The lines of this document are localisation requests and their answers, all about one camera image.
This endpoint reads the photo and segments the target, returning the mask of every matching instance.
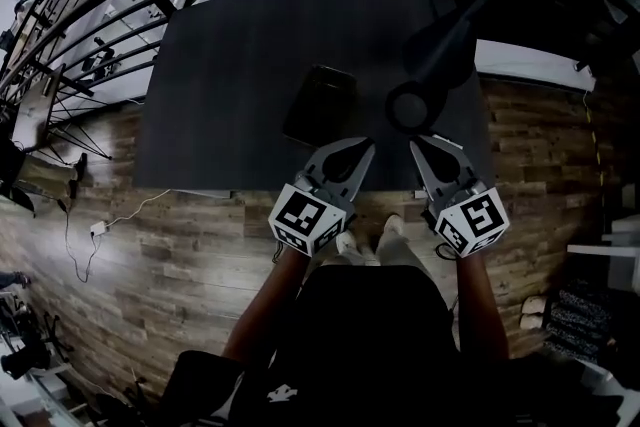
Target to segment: wooden floor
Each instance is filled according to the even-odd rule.
[[[588,99],[607,187],[628,172],[630,149],[638,153],[638,102],[629,93],[637,86],[614,80]],[[567,241],[581,230],[598,233],[598,168],[582,95],[492,80],[483,81],[483,90],[498,186],[512,222],[487,263],[512,355],[521,356],[542,340],[541,333],[519,331],[522,301],[551,286]],[[82,277],[93,251],[90,226],[129,215],[162,192],[131,187],[140,112],[126,104],[84,124],[114,159],[90,158],[71,212],[68,240]],[[77,157],[77,150],[66,156]],[[0,263],[33,276],[23,296],[37,312],[62,317],[63,339],[75,347],[72,364],[81,376],[112,393],[131,386],[134,374],[144,376],[158,396],[181,351],[221,351],[271,270],[275,244],[267,216],[276,196],[247,192],[214,200],[171,192],[102,237],[87,284],[76,278],[65,249],[65,215],[54,203],[38,199],[35,220],[3,203]],[[389,213],[405,216],[412,247],[451,304],[455,264],[433,254],[438,241],[419,217],[423,201],[409,192],[361,194],[357,209],[360,239],[379,233]]]

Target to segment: smartphone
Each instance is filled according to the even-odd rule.
[[[327,66],[314,66],[289,109],[283,134],[314,148],[341,139],[356,93],[353,75]]]

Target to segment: white shoe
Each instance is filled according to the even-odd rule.
[[[532,295],[527,297],[526,301],[522,305],[522,313],[525,315],[532,315],[534,313],[544,313],[544,308],[547,305],[547,298],[543,295]]]
[[[338,253],[340,254],[348,250],[352,250],[358,253],[358,244],[356,242],[356,238],[349,230],[343,231],[336,237],[336,246],[338,247]]]
[[[384,233],[394,232],[400,237],[404,237],[404,219],[398,214],[393,214],[384,223]]]
[[[540,329],[542,315],[523,315],[520,318],[520,329]]]

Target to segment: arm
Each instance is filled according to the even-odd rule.
[[[482,360],[509,358],[507,335],[498,313],[483,251],[458,258],[460,350]]]
[[[309,257],[286,246],[278,264],[236,323],[222,352],[244,365],[268,364],[284,314],[294,303]]]

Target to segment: black table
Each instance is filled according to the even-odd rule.
[[[408,138],[387,121],[384,101],[409,79],[402,44],[453,7],[453,0],[212,0],[175,13],[145,101],[134,185],[281,189],[312,152],[285,138],[282,124],[319,64],[358,80],[343,135],[376,141],[363,189],[419,188]],[[474,73],[451,92],[433,129],[463,145],[493,184],[487,123]]]

